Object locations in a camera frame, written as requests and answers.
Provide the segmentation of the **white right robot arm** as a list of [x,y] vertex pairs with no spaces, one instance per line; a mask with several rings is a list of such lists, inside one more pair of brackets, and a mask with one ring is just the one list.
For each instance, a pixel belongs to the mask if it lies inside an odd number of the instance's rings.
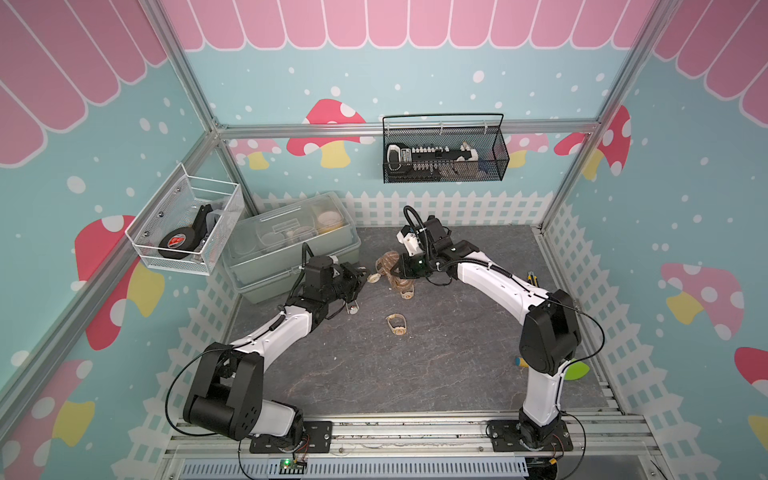
[[511,314],[522,326],[519,352],[529,369],[520,422],[536,430],[555,425],[561,419],[565,373],[582,341],[570,295],[519,278],[468,241],[453,242],[451,231],[433,215],[422,220],[410,206],[404,213],[407,225],[397,234],[405,247],[398,275],[428,279],[445,273],[476,288]]

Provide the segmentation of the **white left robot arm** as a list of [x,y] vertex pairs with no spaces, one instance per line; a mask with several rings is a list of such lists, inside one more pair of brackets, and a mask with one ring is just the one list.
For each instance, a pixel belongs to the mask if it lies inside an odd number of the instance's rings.
[[268,437],[279,449],[298,449],[306,438],[303,414],[263,397],[264,374],[292,345],[340,313],[333,304],[355,307],[367,276],[365,267],[333,256],[309,258],[271,320],[230,344],[206,347],[182,409],[183,420],[231,440]]

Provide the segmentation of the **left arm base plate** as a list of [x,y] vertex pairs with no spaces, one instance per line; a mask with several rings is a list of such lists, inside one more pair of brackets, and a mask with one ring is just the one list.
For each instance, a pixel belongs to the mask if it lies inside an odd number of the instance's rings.
[[328,453],[332,440],[331,421],[301,421],[284,436],[259,434],[251,438],[252,454]]

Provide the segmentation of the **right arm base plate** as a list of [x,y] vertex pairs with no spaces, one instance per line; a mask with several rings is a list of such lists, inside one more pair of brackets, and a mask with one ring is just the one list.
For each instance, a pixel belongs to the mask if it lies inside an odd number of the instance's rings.
[[490,420],[485,434],[495,452],[561,454],[574,449],[567,426],[561,419],[544,427],[528,420]]

